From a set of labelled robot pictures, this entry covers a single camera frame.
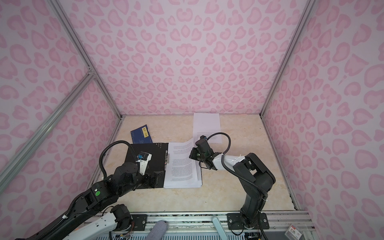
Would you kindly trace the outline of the paper sheet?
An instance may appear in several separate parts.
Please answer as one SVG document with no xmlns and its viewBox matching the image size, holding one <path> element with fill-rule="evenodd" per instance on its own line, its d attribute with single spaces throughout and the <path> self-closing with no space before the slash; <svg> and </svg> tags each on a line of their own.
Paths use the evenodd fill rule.
<svg viewBox="0 0 384 240">
<path fill-rule="evenodd" d="M 221 122 L 219 114 L 194 113 L 193 118 L 193 138 L 198 141 L 201 136 L 209 137 L 212 134 L 221 132 Z"/>
<path fill-rule="evenodd" d="M 193 139 L 183 143 L 171 142 L 168 144 L 165 189 L 200 188 L 203 185 L 199 163 L 190 159 L 193 147 Z"/>
</svg>

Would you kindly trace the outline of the red folder black inside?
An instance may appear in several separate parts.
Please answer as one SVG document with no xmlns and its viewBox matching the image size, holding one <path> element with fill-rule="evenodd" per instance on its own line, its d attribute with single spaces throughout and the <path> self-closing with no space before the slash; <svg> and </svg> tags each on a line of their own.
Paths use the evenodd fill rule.
<svg viewBox="0 0 384 240">
<path fill-rule="evenodd" d="M 139 176 L 145 178 L 137 189 L 163 188 L 168 157 L 168 143 L 133 144 L 136 156 L 128 150 L 125 162 L 139 165 Z"/>
</svg>

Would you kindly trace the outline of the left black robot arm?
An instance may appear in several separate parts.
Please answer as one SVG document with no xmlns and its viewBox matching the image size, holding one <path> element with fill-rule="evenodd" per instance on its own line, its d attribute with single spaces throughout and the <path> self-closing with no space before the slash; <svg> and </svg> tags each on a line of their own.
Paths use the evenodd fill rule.
<svg viewBox="0 0 384 240">
<path fill-rule="evenodd" d="M 68 209 L 49 225 L 28 240 L 63 240 L 86 220 L 116 203 L 123 195 L 141 186 L 157 187 L 164 171 L 140 174 L 139 167 L 131 162 L 116 168 L 114 174 L 93 184 L 70 203 Z"/>
</svg>

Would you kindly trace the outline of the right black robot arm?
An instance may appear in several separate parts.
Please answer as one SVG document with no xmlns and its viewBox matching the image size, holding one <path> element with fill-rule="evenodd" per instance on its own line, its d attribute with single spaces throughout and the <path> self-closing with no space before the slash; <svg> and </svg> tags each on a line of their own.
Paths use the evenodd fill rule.
<svg viewBox="0 0 384 240">
<path fill-rule="evenodd" d="M 209 139 L 217 135 L 223 135 L 228 139 L 228 146 L 224 152 L 214 152 L 209 145 Z M 192 148 L 190 159 L 204 164 L 208 170 L 225 170 L 239 179 L 246 192 L 245 203 L 240 210 L 240 222 L 245 228 L 259 227 L 261 213 L 268 200 L 269 191 L 276 183 L 274 174 L 254 154 L 245 156 L 228 156 L 232 140 L 226 133 L 215 133 L 209 137 L 201 136 Z"/>
</svg>

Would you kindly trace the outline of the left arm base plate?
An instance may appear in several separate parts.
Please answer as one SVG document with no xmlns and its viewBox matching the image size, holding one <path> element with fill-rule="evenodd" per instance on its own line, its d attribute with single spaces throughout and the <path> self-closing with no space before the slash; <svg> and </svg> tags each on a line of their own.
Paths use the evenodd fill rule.
<svg viewBox="0 0 384 240">
<path fill-rule="evenodd" d="M 146 214 L 134 214 L 119 217 L 112 215 L 112 217 L 114 217 L 114 222 L 111 232 L 144 231 L 148 219 L 148 215 Z"/>
</svg>

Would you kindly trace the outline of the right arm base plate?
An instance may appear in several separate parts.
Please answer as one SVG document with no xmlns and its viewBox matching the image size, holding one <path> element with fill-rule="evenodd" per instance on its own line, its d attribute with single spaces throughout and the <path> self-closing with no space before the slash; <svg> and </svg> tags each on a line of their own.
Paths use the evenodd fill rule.
<svg viewBox="0 0 384 240">
<path fill-rule="evenodd" d="M 241 213 L 226 214 L 229 230 L 269 230 L 270 225 L 265 213 L 258 213 L 251 223 L 247 223 Z"/>
</svg>

